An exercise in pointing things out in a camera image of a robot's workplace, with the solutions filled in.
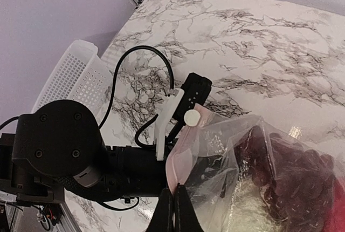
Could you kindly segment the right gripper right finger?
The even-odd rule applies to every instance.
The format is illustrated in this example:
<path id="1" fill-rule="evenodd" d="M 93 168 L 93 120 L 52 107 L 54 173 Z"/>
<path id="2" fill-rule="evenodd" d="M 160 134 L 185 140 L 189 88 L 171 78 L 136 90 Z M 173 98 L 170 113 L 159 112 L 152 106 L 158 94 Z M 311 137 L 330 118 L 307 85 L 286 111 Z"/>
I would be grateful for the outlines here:
<path id="1" fill-rule="evenodd" d="M 189 194 L 184 185 L 178 184 L 175 190 L 175 231 L 203 232 Z"/>

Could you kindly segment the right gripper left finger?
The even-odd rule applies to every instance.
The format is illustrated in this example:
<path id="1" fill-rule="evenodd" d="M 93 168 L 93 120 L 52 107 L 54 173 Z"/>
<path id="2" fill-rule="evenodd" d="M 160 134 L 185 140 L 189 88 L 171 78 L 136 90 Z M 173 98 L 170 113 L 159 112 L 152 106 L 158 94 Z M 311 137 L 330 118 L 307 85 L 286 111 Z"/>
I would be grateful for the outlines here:
<path id="1" fill-rule="evenodd" d="M 162 190 L 146 232 L 173 231 L 173 196 L 168 188 Z"/>

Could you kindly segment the clear zip top bag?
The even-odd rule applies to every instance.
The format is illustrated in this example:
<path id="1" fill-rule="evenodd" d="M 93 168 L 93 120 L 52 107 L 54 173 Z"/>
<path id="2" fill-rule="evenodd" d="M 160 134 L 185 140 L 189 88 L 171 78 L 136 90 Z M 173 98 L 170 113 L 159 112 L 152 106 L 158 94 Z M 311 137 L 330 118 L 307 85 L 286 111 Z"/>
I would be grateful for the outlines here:
<path id="1" fill-rule="evenodd" d="M 229 119 L 203 106 L 166 162 L 204 231 L 344 231 L 344 165 L 260 116 Z"/>

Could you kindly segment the white bag slider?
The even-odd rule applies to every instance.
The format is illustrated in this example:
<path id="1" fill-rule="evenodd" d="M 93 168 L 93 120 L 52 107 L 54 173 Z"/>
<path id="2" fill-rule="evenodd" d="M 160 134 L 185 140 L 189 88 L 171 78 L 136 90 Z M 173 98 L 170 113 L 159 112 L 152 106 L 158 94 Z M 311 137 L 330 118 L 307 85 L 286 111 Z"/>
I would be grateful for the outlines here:
<path id="1" fill-rule="evenodd" d="M 201 114 L 197 110 L 191 109 L 186 111 L 183 119 L 187 126 L 196 127 L 201 119 Z"/>

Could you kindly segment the purple fake grape bunch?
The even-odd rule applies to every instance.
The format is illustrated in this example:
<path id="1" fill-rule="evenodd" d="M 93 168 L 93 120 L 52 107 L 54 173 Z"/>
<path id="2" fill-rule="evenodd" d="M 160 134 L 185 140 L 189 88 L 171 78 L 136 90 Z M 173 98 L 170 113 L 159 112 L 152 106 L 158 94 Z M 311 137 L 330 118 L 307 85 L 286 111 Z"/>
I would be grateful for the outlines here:
<path id="1" fill-rule="evenodd" d="M 294 227 L 320 227 L 333 204 L 333 159 L 313 149 L 303 150 L 271 133 L 265 140 L 253 131 L 244 149 L 252 181 L 264 188 L 271 216 Z"/>

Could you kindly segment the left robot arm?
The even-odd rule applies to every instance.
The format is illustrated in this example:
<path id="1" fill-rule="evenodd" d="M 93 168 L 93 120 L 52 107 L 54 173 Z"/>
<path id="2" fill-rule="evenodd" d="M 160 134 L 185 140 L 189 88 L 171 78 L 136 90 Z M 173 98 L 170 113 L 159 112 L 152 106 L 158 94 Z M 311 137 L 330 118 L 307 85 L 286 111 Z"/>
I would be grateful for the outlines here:
<path id="1" fill-rule="evenodd" d="M 16 120 L 1 135 L 1 191 L 20 202 L 62 203 L 65 191 L 94 202 L 157 197 L 167 184 L 154 151 L 105 145 L 81 103 L 54 101 Z"/>

